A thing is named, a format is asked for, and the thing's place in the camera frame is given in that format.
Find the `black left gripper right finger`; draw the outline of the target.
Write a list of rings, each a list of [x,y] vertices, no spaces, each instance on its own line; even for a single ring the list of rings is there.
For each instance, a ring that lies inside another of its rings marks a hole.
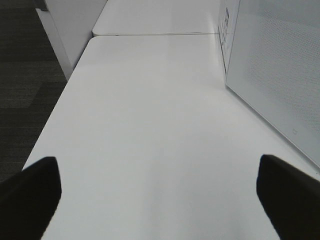
[[[256,193],[281,240],[320,238],[320,182],[281,158],[260,158]]]

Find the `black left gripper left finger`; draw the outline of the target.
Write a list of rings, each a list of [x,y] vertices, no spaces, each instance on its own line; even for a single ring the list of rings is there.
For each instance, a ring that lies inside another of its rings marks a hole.
[[[44,157],[0,184],[0,238],[40,240],[62,195],[57,159]]]

